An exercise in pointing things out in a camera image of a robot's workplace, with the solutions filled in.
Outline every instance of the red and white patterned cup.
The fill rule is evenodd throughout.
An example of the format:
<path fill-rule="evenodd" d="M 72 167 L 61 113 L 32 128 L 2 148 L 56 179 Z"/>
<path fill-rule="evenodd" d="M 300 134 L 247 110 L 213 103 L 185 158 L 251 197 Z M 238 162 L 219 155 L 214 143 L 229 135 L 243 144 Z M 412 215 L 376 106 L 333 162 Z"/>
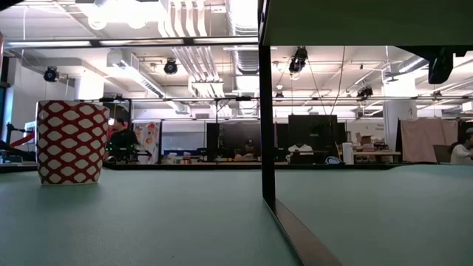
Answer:
<path fill-rule="evenodd" d="M 109 113 L 104 106 L 67 100 L 36 104 L 36 162 L 41 184 L 98 181 Z"/>

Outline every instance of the desk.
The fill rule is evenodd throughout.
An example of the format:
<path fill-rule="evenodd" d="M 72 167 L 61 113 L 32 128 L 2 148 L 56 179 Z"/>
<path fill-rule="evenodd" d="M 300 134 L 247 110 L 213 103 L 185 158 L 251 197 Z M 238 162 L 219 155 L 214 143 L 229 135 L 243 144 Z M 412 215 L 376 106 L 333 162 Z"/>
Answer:
<path fill-rule="evenodd" d="M 277 198 L 343 265 L 473 265 L 471 166 L 278 170 Z M 0 174 L 0 265 L 297 265 L 260 170 Z"/>
<path fill-rule="evenodd" d="M 60 188 L 0 174 L 0 265 L 299 265 L 260 170 L 102 171 Z"/>
<path fill-rule="evenodd" d="M 276 196 L 343 265 L 473 265 L 472 171 L 284 170 Z"/>
<path fill-rule="evenodd" d="M 376 158 L 377 163 L 382 163 L 380 162 L 379 158 L 380 156 L 390 156 L 392 158 L 391 163 L 398 163 L 400 160 L 398 159 L 401 156 L 401 153 L 399 151 L 354 151 L 353 156 L 374 156 Z"/>
<path fill-rule="evenodd" d="M 192 163 L 193 165 L 211 166 L 217 163 Z M 221 166 L 260 166 L 261 162 L 218 162 Z M 276 166 L 287 166 L 287 162 L 274 162 Z"/>
<path fill-rule="evenodd" d="M 365 156 L 400 156 L 401 153 L 399 151 L 354 151 L 353 155 L 365 155 Z"/>

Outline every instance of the fluorescent light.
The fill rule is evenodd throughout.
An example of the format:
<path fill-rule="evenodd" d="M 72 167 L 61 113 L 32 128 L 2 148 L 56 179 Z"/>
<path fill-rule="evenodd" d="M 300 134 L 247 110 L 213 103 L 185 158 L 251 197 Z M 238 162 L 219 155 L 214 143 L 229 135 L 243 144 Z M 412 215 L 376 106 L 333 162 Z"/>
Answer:
<path fill-rule="evenodd" d="M 425 59 L 419 58 L 418 60 L 412 62 L 411 64 L 408 64 L 407 66 L 401 68 L 401 69 L 399 70 L 399 72 L 401 72 L 401 73 L 402 73 L 402 72 L 408 72 L 411 68 L 413 68 L 415 65 L 419 64 L 419 63 L 422 62 L 423 60 L 425 60 Z"/>
<path fill-rule="evenodd" d="M 174 98 L 172 101 L 215 101 L 213 98 Z"/>
<path fill-rule="evenodd" d="M 195 38 L 195 44 L 257 44 L 258 37 Z"/>
<path fill-rule="evenodd" d="M 272 50 L 277 50 L 277 47 L 271 47 Z M 223 47 L 226 52 L 233 51 L 258 51 L 258 47 Z"/>
<path fill-rule="evenodd" d="M 312 100 L 311 97 L 299 97 L 299 98 L 273 98 L 273 100 L 277 100 L 277 101 L 280 101 L 280 100 Z"/>
<path fill-rule="evenodd" d="M 13 48 L 28 47 L 90 47 L 89 41 L 11 41 L 7 45 Z"/>
<path fill-rule="evenodd" d="M 149 39 L 149 40 L 109 40 L 99 41 L 102 46 L 113 47 L 113 46 L 140 46 L 140 45 L 178 45 L 184 44 L 184 40 L 181 38 L 160 38 L 160 39 Z"/>
<path fill-rule="evenodd" d="M 134 103 L 159 103 L 163 102 L 163 99 L 160 98 L 149 98 L 149 99 L 133 99 L 132 102 Z"/>

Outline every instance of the pipe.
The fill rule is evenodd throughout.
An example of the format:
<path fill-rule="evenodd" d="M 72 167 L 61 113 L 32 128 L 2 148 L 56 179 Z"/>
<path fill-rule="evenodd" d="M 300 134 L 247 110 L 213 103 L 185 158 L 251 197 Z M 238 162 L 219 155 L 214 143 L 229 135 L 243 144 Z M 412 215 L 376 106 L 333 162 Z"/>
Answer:
<path fill-rule="evenodd" d="M 176 30 L 176 33 L 179 37 L 184 37 L 186 34 L 184 33 L 183 26 L 181 24 L 181 21 L 183 19 L 182 17 L 182 5 L 180 4 L 180 1 L 175 1 L 174 2 L 174 29 Z"/>
<path fill-rule="evenodd" d="M 172 28 L 172 22 L 171 22 L 171 17 L 169 16 L 169 9 L 166 17 L 164 18 L 164 29 L 166 30 L 167 36 L 171 38 L 176 37 L 176 33 L 174 32 L 174 29 Z M 191 67 L 192 61 L 188 56 L 186 55 L 186 52 L 182 50 L 182 48 L 173 48 L 173 52 L 176 55 L 177 59 L 184 65 L 187 64 L 188 69 L 188 74 L 191 75 L 196 81 L 200 79 L 199 74 L 195 71 L 193 67 Z"/>
<path fill-rule="evenodd" d="M 186 30 L 189 36 L 196 36 L 194 30 L 194 13 L 192 12 L 194 9 L 194 5 L 192 1 L 186 1 Z"/>
<path fill-rule="evenodd" d="M 168 37 L 168 33 L 166 32 L 164 24 L 165 24 L 164 20 L 159 21 L 158 24 L 157 24 L 157 30 L 161 34 L 161 37 L 166 38 L 166 37 Z M 177 48 L 173 48 L 173 47 L 171 48 L 171 50 L 174 53 L 174 55 L 176 56 L 177 60 L 179 60 L 181 65 L 184 67 L 186 72 L 189 74 L 189 77 L 192 79 L 192 81 L 193 82 L 197 81 L 196 77 L 194 76 L 192 71 L 189 69 L 188 64 L 185 63 L 185 61 L 183 60 L 183 57 L 180 55 L 180 51 L 178 51 Z"/>
<path fill-rule="evenodd" d="M 205 9 L 204 3 L 201 0 L 197 0 L 197 29 L 199 30 L 199 34 L 202 37 L 207 36 L 207 32 L 205 30 Z M 212 53 L 210 47 L 203 47 L 203 52 L 200 52 L 200 57 L 207 61 L 206 68 L 208 68 L 208 74 L 211 76 L 211 80 L 219 81 L 219 73 L 217 71 L 217 67 L 215 65 L 215 61 L 212 58 Z"/>
<path fill-rule="evenodd" d="M 180 1 L 175 1 L 174 2 L 174 29 L 176 30 L 176 33 L 179 37 L 185 37 L 186 34 L 184 33 L 183 26 L 182 26 L 182 5 Z M 205 81 L 205 73 L 202 70 L 202 67 L 200 66 L 199 60 L 195 56 L 195 53 L 192 51 L 192 48 L 190 47 L 185 47 L 182 49 L 183 57 L 184 59 L 189 62 L 189 68 L 191 67 L 196 67 L 194 70 L 194 73 L 197 73 L 199 76 L 200 81 Z"/>
<path fill-rule="evenodd" d="M 201 0 L 197 0 L 197 29 L 202 37 L 207 36 L 207 32 L 205 31 L 204 3 Z"/>

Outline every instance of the person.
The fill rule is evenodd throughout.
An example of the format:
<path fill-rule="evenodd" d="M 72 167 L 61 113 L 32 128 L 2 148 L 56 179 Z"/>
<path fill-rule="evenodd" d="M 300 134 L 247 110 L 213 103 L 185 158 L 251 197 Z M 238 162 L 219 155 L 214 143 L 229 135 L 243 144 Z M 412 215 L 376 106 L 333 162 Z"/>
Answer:
<path fill-rule="evenodd" d="M 453 143 L 449 148 L 450 164 L 473 166 L 473 131 L 466 131 L 462 141 Z"/>
<path fill-rule="evenodd" d="M 247 140 L 245 142 L 245 151 L 243 153 L 235 155 L 234 161 L 242 162 L 242 161 L 250 161 L 255 160 L 255 148 L 253 140 Z"/>
<path fill-rule="evenodd" d="M 138 139 L 136 138 L 136 134 L 132 130 L 127 128 L 123 118 L 115 118 L 115 122 L 112 128 L 114 130 L 114 133 L 110 137 L 109 143 L 107 145 L 107 150 L 109 150 L 109 156 L 126 156 L 126 151 L 129 151 L 130 149 L 135 149 L 135 145 L 139 144 Z"/>

